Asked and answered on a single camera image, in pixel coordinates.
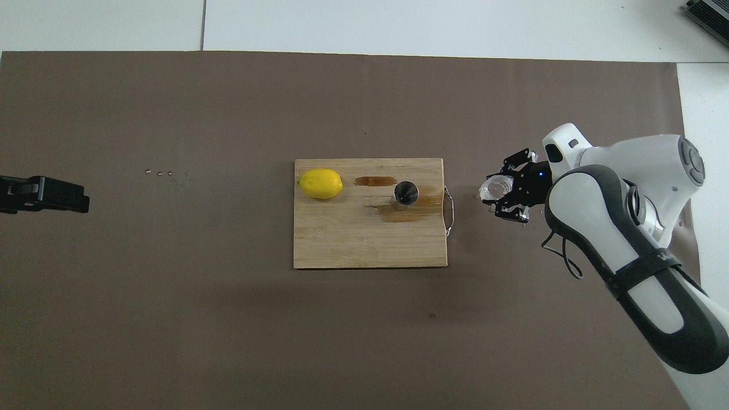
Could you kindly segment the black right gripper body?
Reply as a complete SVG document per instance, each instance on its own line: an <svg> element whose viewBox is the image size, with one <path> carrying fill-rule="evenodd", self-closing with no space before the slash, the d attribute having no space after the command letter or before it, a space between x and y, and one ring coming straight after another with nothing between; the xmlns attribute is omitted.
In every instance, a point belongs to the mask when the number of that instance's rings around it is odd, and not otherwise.
<svg viewBox="0 0 729 410"><path fill-rule="evenodd" d="M542 205L554 182L549 161L528 162L511 170L513 186L510 201L524 207Z"/></svg>

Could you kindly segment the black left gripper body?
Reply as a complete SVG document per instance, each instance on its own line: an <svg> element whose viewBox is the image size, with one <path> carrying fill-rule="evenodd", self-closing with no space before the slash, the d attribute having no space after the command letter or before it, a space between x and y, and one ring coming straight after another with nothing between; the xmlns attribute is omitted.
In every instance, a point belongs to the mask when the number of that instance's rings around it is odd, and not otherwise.
<svg viewBox="0 0 729 410"><path fill-rule="evenodd" d="M40 176L29 178L1 176L1 213L40 212L37 203Z"/></svg>

